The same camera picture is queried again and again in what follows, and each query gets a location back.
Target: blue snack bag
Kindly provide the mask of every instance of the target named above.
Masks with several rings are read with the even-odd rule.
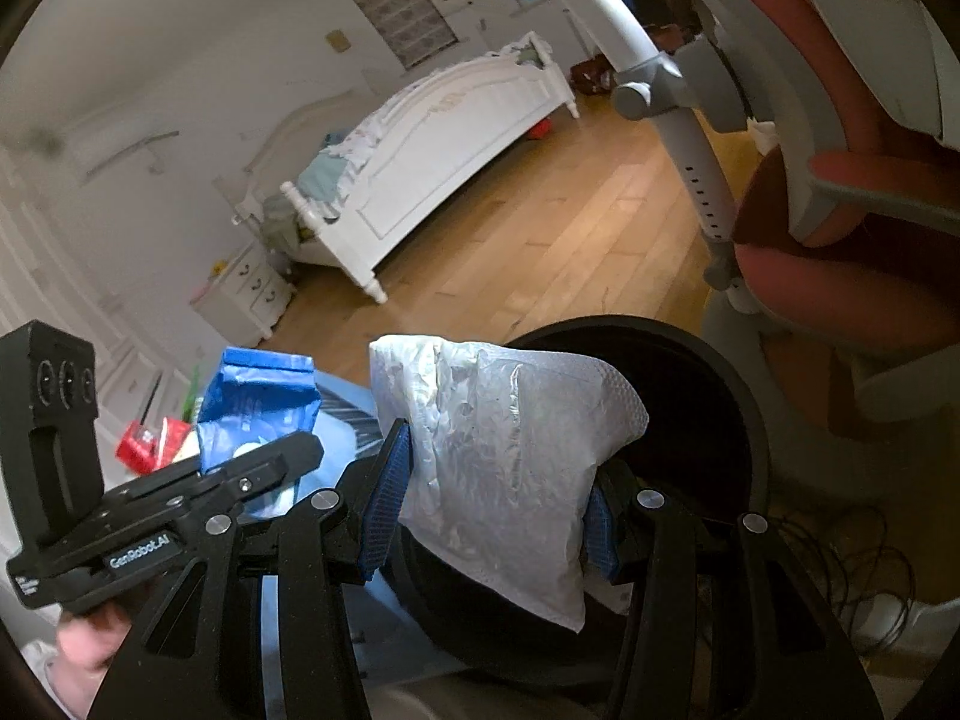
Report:
[[[203,396],[197,416],[200,470],[213,469],[297,430],[310,431],[320,410],[313,359],[229,347]],[[272,517],[294,490],[275,490],[248,506]]]

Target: bed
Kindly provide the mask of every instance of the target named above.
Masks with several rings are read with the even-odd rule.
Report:
[[[350,92],[311,103],[284,119],[247,165],[238,210],[263,224],[289,203],[301,229],[299,240],[288,237],[287,253],[341,268],[383,303],[377,264],[561,106],[579,118],[565,74],[535,33],[389,98]]]

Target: white nightstand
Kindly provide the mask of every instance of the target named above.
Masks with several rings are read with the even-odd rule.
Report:
[[[263,248],[251,244],[190,305],[233,346],[256,346],[272,336],[293,293],[267,264]]]

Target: bed leg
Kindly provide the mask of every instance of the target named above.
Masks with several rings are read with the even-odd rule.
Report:
[[[387,302],[387,293],[384,292],[380,282],[376,279],[371,279],[371,281],[368,282],[368,284],[363,288],[363,291],[373,298],[373,301],[379,306],[382,306]]]

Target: white bed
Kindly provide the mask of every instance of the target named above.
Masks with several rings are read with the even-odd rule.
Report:
[[[557,108],[565,105],[579,118],[565,74],[546,43],[530,33],[514,45],[534,47],[542,69],[517,64],[517,54],[506,50],[438,71],[387,100],[378,121],[382,137],[333,213],[320,213],[294,181],[326,134],[354,127],[385,100],[347,93],[296,110],[246,167],[241,215],[262,220],[263,201],[282,191],[315,234],[299,244],[294,258],[339,266],[367,295],[385,302],[373,269],[416,225]]]

